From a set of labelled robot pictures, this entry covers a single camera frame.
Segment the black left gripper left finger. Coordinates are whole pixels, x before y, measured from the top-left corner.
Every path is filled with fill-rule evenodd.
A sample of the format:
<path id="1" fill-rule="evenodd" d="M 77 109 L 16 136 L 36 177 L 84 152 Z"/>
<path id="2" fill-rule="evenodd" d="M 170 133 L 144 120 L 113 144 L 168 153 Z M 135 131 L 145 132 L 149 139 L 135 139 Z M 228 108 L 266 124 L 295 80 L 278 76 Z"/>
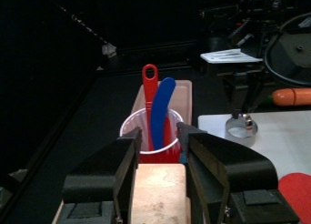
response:
<path id="1" fill-rule="evenodd" d="M 141 130 L 87 157 L 65 177 L 55 224 L 131 224 Z"/>

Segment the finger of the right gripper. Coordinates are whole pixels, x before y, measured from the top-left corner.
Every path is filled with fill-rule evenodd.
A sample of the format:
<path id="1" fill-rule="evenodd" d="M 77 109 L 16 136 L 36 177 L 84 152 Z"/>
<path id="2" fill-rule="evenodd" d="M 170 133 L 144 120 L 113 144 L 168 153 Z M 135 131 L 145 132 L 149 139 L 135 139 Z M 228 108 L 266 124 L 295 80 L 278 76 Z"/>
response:
<path id="1" fill-rule="evenodd" d="M 248 92 L 248 107 L 247 107 L 250 113 L 266 100 L 267 93 L 268 93 L 268 87 L 264 81 L 256 81 L 251 84 L 250 92 Z"/>
<path id="2" fill-rule="evenodd" d="M 231 96 L 231 107 L 232 107 L 232 117 L 238 118 L 242 108 L 244 105 L 244 100 L 248 94 L 248 85 L 247 84 L 236 84 L 232 88 L 232 96 Z"/>

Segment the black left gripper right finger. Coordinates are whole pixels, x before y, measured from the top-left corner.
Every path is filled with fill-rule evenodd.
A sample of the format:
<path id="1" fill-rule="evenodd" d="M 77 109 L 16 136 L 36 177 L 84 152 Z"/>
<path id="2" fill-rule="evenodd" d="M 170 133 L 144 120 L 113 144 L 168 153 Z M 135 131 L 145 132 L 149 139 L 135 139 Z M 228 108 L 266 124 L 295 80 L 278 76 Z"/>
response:
<path id="1" fill-rule="evenodd" d="M 186 155 L 191 224 L 299 224 L 278 190 L 270 159 L 183 122 L 176 127 Z"/>

